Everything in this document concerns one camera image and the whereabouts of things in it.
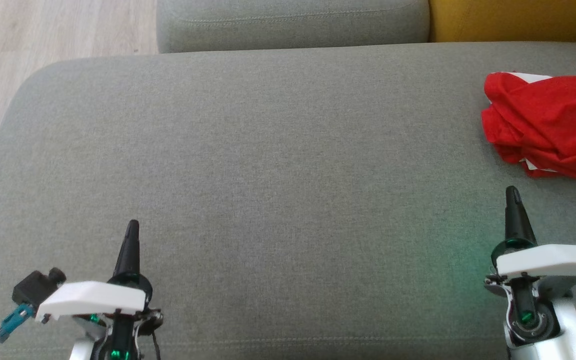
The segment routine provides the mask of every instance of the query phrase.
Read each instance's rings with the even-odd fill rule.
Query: wooden floor
[[[0,124],[34,71],[60,60],[157,53],[156,0],[0,0]]]

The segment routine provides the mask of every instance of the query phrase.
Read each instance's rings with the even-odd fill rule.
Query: red fabric
[[[506,72],[487,76],[484,91],[492,102],[481,113],[484,133],[502,159],[516,164],[528,159],[539,169],[534,178],[576,178],[576,76],[528,84]]]

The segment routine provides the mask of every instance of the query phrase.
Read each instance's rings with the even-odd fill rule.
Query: green led light
[[[521,323],[528,324],[530,321],[533,320],[535,314],[532,311],[524,311],[521,313]]]

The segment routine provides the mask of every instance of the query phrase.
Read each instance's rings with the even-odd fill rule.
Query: white plastic cover
[[[71,282],[61,285],[39,305],[35,319],[45,314],[59,319],[62,315],[114,313],[134,315],[144,310],[146,293],[140,289],[99,281]]]
[[[530,276],[576,276],[576,244],[544,244],[507,253],[496,259],[499,275],[519,278]]]

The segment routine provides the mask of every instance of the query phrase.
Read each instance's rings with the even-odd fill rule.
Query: gray sofa
[[[163,51],[229,48],[174,25],[203,14],[159,5]],[[393,13],[375,27],[397,29],[381,16]],[[314,33],[297,38],[267,23],[270,39],[233,47],[358,45],[355,25],[381,34],[361,19],[304,18],[299,32]],[[373,41],[428,29],[406,26]],[[504,189],[519,188],[541,243],[576,244],[576,180],[528,178],[487,143],[495,71],[576,75],[576,43],[188,52],[38,71],[0,129],[0,321],[35,269],[108,280],[135,218],[164,359],[506,359],[505,300],[482,286]],[[26,323],[0,359],[66,359],[80,334],[67,319]]]
[[[425,0],[159,0],[162,53],[320,48],[428,40]]]

